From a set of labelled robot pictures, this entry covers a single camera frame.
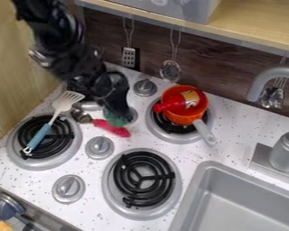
white spatula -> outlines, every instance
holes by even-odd
[[[73,104],[79,102],[84,97],[85,96],[80,93],[67,90],[62,95],[60,95],[56,100],[54,100],[52,102],[52,107],[55,109],[55,112],[51,121],[48,124],[45,124],[41,128],[41,130],[38,131],[38,133],[32,138],[32,140],[26,145],[26,147],[23,149],[25,155],[32,156],[31,152],[36,148],[36,146],[42,141],[45,135],[49,132],[53,122],[59,116],[59,114],[61,112],[70,110]]]

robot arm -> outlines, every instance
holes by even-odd
[[[107,72],[98,50],[85,43],[82,24],[67,14],[66,6],[59,0],[12,1],[17,20],[24,20],[33,30],[35,44],[29,55],[67,81],[68,89],[84,94],[86,101],[97,101],[114,116],[130,122],[126,77]]]

faucet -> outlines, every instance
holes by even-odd
[[[247,92],[247,100],[257,102],[265,84],[271,79],[280,77],[289,79],[288,66],[277,66],[258,74]],[[279,171],[289,171],[289,133],[282,135],[277,141],[268,154],[268,161]]]
[[[257,102],[265,84],[271,79],[280,77],[289,79],[289,66],[277,66],[271,69],[265,69],[256,76],[251,88],[247,92],[247,100]]]

shelf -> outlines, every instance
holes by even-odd
[[[147,12],[106,0],[77,0],[193,30],[289,51],[289,0],[222,0],[207,25]]]

white speckled surface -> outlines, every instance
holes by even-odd
[[[122,71],[129,77],[130,86],[144,77],[132,70],[122,69]],[[138,120],[129,126],[133,137],[129,139],[118,138],[92,125],[81,125],[84,136],[82,147],[70,161],[55,169],[26,171],[16,167],[6,155],[6,136],[0,141],[0,186],[86,231],[166,231],[171,224],[179,204],[164,217],[141,222],[117,215],[103,199],[100,179],[105,166],[113,156],[132,148],[152,148],[170,157],[181,172],[183,192],[186,190],[198,164],[208,160],[221,162],[231,168],[289,190],[289,184],[247,168],[256,143],[272,146],[282,134],[289,131],[289,118],[209,95],[215,117],[213,132],[219,140],[218,145],[209,148],[203,141],[185,145],[166,143],[155,138],[146,128],[145,109],[172,84],[160,79],[154,79],[154,82],[158,86],[158,92],[152,97],[138,97],[132,88],[128,93],[130,106],[134,107],[139,114]],[[28,116],[51,112],[51,101],[60,92],[59,89],[54,91]],[[94,112],[92,115],[100,118],[101,112]],[[114,154],[103,161],[90,159],[84,150],[85,143],[97,135],[104,135],[115,143]],[[83,198],[71,205],[62,205],[55,201],[51,195],[53,183],[65,174],[79,175],[87,184]]]

